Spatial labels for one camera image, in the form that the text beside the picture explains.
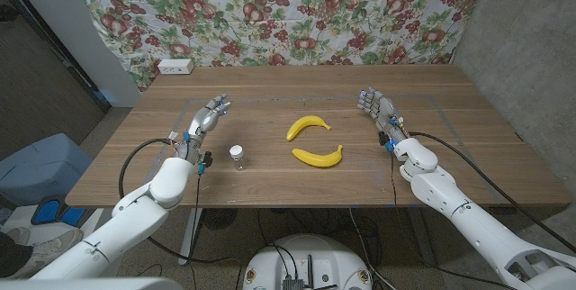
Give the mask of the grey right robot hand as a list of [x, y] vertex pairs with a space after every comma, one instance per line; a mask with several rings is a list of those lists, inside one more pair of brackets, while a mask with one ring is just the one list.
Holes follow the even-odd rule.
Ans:
[[394, 149], [399, 142], [410, 137], [403, 126], [403, 117], [397, 112], [391, 99], [381, 91], [372, 87], [363, 90], [357, 107], [373, 118], [382, 146]]

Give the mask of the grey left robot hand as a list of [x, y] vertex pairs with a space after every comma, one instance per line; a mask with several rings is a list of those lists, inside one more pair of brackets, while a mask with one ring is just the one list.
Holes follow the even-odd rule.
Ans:
[[214, 97], [194, 115], [187, 132], [191, 140], [202, 142], [209, 131], [212, 131], [219, 119], [227, 113], [231, 102], [227, 101], [227, 94]]

